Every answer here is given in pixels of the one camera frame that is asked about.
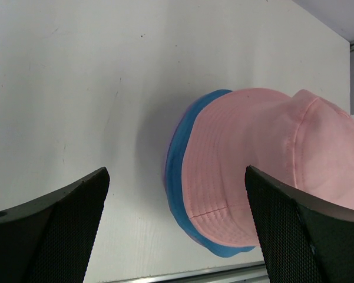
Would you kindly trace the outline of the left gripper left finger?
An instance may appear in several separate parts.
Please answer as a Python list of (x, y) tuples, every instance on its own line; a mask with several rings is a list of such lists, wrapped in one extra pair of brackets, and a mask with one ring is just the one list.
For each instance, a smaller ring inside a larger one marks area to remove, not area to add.
[(102, 167), (0, 211), (0, 282), (83, 282), (107, 197)]

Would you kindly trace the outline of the purple bucket hat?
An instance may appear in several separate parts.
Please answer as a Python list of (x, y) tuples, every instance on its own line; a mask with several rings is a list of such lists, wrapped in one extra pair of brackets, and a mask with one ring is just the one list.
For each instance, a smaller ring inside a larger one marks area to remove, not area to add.
[(183, 156), (192, 126), (200, 111), (201, 107), (191, 105), (178, 122), (166, 151), (163, 179), (168, 205), (177, 224), (192, 240), (207, 247), (209, 246), (208, 239), (201, 235), (188, 219), (181, 187)]

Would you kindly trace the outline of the blue bucket hat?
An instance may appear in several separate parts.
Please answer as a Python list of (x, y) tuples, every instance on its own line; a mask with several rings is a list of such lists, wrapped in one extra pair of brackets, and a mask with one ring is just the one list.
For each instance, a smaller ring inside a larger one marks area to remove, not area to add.
[(198, 232), (189, 220), (184, 207), (181, 171), (184, 153), (197, 115), (212, 101), (230, 92), (228, 89), (213, 91), (198, 98), (187, 108), (171, 136), (165, 155), (163, 171), (163, 182), (168, 206), (177, 224), (193, 241), (221, 258), (229, 258), (242, 252), (250, 252), (255, 247), (245, 246), (235, 248), (219, 245)]

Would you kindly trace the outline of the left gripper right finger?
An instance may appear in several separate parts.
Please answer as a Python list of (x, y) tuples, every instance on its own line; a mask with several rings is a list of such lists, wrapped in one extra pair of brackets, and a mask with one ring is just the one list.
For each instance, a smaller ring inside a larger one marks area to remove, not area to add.
[(354, 282), (354, 210), (253, 166), (245, 185), (270, 282)]

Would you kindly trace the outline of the pink bucket hat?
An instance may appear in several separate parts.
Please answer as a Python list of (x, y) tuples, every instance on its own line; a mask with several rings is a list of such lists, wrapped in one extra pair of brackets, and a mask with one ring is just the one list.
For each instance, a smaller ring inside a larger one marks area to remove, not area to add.
[(354, 120), (307, 90), (232, 91), (197, 115), (181, 170), (193, 226), (224, 246), (258, 245), (244, 176), (273, 178), (354, 210)]

